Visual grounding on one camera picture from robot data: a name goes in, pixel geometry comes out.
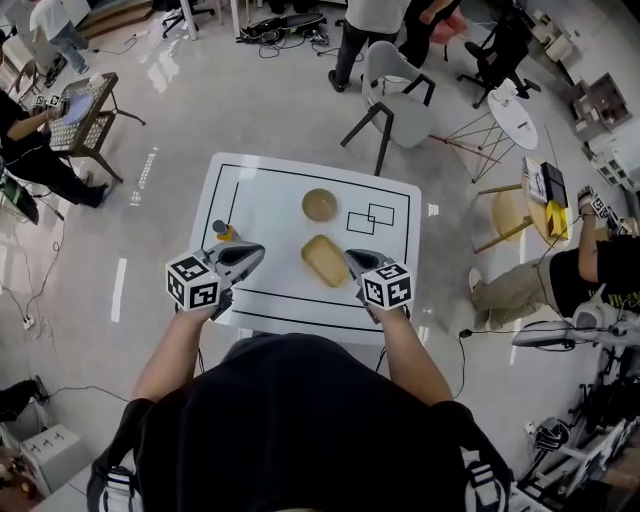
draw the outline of white table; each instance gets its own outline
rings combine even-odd
[[[493,169],[500,159],[511,151],[516,145],[522,149],[531,151],[538,147],[538,132],[531,116],[520,104],[517,98],[510,98],[506,105],[503,105],[495,98],[495,91],[491,91],[487,97],[489,112],[474,119],[459,130],[456,130],[448,137],[430,137],[445,144],[450,144],[464,151],[468,151],[478,156],[476,169],[472,177],[472,182],[476,183],[480,178]],[[493,117],[493,123],[489,128],[478,129],[480,122],[487,116]],[[482,144],[470,142],[469,137],[485,134]],[[509,147],[499,156],[494,158],[497,147],[506,142]]]
[[[330,190],[338,213],[313,222],[302,198]],[[209,166],[191,234],[190,250],[213,247],[216,219],[265,246],[260,266],[233,291],[233,306],[217,322],[257,331],[317,334],[334,341],[382,345],[376,326],[349,281],[330,288],[300,249],[317,234],[342,250],[370,249],[405,262],[417,278],[420,190],[368,174],[252,155],[218,153]]]

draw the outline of cup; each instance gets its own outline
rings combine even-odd
[[[102,87],[103,84],[104,77],[100,73],[94,73],[93,75],[91,75],[91,78],[89,78],[87,87],[89,88],[89,90],[96,92],[98,89],[100,89],[100,87]]]

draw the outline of person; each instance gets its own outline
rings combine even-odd
[[[429,53],[429,39],[438,23],[449,18],[462,0],[411,0],[404,16],[407,40],[400,53],[416,68],[421,68]]]
[[[264,333],[194,378],[212,312],[171,320],[112,444],[92,465],[90,511],[114,486],[127,509],[133,498],[115,476],[126,471],[107,475],[132,448],[147,511],[462,511],[461,447],[478,450],[509,489],[509,468],[453,401],[402,308],[374,311],[391,380],[325,338]]]
[[[492,330],[533,314],[547,304],[565,318],[593,297],[603,284],[604,302],[640,313],[640,239],[614,237],[596,242],[596,213],[588,200],[579,207],[582,219],[577,249],[516,266],[490,283],[476,269],[469,273],[476,327],[486,320]]]
[[[32,398],[40,405],[49,401],[47,390],[37,375],[33,379],[23,380],[0,390],[0,423],[17,420]]]
[[[409,1],[349,0],[338,61],[329,71],[329,82],[336,92],[345,90],[356,57],[367,41],[371,46],[376,41],[396,40]]]
[[[89,49],[89,43],[73,26],[62,0],[31,1],[35,7],[31,11],[29,29],[33,32],[34,44],[44,35],[78,75],[86,73],[89,66],[78,50]]]
[[[83,182],[48,146],[38,128],[59,117],[59,108],[30,116],[0,91],[0,156],[17,178],[39,183],[75,204],[97,208],[106,197],[107,185],[90,186],[91,175]]]

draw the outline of sneaker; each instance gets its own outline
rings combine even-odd
[[[87,187],[90,187],[93,184],[93,173],[91,171],[87,172],[87,175],[82,179],[82,183]]]
[[[49,403],[49,393],[47,393],[47,390],[42,383],[42,379],[38,375],[36,375],[33,380],[35,380],[36,384],[38,385],[38,390],[36,391],[34,396],[36,402],[38,402],[40,405],[47,405]]]
[[[329,71],[329,82],[331,82],[331,85],[333,85],[333,88],[335,89],[336,92],[344,92],[345,86],[340,85],[338,82],[336,82],[335,69],[332,69],[331,71]]]

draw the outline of black chair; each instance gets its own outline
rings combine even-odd
[[[178,23],[182,23],[184,21],[184,12],[182,11],[182,7],[180,2],[176,2],[177,5],[175,5],[173,8],[177,8],[180,7],[180,13],[179,14],[174,14],[173,16],[169,16],[168,18],[165,18],[164,20],[162,20],[162,26],[166,27],[166,30],[162,33],[162,39],[166,39],[167,38],[167,32],[169,32],[169,30],[171,30],[173,27],[175,27]],[[205,13],[209,13],[211,14],[211,16],[215,16],[216,11],[214,9],[196,9],[193,7],[193,4],[195,4],[195,0],[189,0],[189,8],[191,9],[191,14],[193,14],[194,16],[196,14],[205,14]],[[198,27],[198,24],[195,23],[196,26],[196,30],[200,30],[200,28]]]
[[[484,89],[482,98],[473,103],[473,108],[480,107],[489,92],[499,87],[507,78],[516,85],[520,98],[529,99],[529,89],[542,91],[540,86],[531,80],[525,78],[523,83],[516,74],[516,68],[529,54],[529,43],[532,39],[529,27],[518,17],[505,18],[493,34],[493,44],[489,48],[471,42],[464,44],[478,62],[478,73],[475,77],[463,74],[458,76],[457,80],[468,80]]]

